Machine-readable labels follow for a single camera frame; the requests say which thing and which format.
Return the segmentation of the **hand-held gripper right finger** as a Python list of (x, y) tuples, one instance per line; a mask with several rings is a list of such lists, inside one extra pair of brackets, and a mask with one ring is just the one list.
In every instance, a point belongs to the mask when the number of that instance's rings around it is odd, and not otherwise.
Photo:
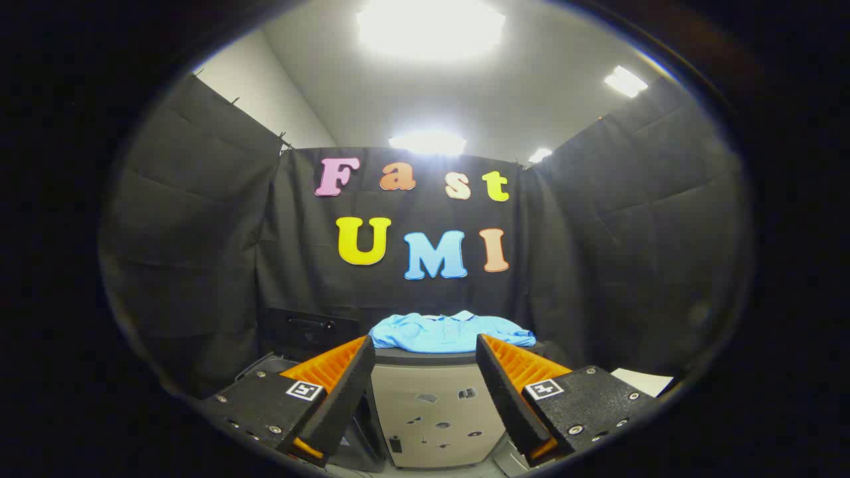
[(514, 447), (536, 467), (568, 459), (647, 420), (657, 399), (599, 366), (568, 369), (486, 334), (475, 359)]

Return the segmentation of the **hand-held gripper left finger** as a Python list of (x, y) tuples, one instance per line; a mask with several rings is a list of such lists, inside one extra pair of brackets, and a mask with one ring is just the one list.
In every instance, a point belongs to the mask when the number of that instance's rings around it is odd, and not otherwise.
[(352, 423), (374, 366), (370, 336), (301, 363), (270, 353), (201, 400), (198, 410), (268, 457), (324, 468)]

